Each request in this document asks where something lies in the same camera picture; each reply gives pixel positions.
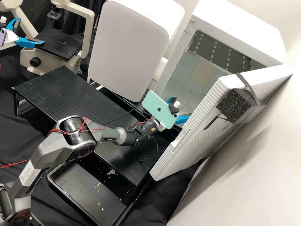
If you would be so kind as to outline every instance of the foam pad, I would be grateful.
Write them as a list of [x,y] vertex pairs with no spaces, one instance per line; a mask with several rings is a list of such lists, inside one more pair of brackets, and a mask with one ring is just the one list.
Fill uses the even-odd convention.
[[252,93],[244,89],[232,89],[216,108],[232,123],[242,122],[257,106]]

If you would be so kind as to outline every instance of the white debris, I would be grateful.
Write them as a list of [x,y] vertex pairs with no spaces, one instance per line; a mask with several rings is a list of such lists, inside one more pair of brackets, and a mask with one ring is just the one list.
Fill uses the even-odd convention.
[[108,175],[108,176],[109,176],[109,175],[111,175],[111,174],[114,174],[114,175],[116,175],[116,172],[115,172],[115,170],[111,169],[111,171],[107,173],[107,175]]

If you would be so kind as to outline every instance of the white wall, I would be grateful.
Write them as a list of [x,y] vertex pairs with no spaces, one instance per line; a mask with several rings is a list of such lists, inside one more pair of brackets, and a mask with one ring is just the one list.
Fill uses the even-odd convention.
[[168,226],[301,225],[301,1],[231,2],[280,29],[295,73],[205,165]]

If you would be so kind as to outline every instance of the white appliance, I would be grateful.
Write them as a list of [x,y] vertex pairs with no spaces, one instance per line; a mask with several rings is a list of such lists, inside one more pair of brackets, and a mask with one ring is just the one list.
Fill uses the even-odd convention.
[[103,4],[89,78],[139,102],[184,16],[173,0],[109,0]]
[[211,154],[247,122],[232,124],[215,108],[231,89],[246,89],[235,73],[265,102],[292,75],[280,32],[227,1],[200,0],[153,90],[192,113],[150,171],[155,180]]

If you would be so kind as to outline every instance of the purple phone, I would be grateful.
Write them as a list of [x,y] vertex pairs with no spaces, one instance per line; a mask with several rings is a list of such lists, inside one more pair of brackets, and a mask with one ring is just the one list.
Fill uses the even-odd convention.
[[7,34],[6,28],[0,28],[0,46],[4,45],[6,34]]

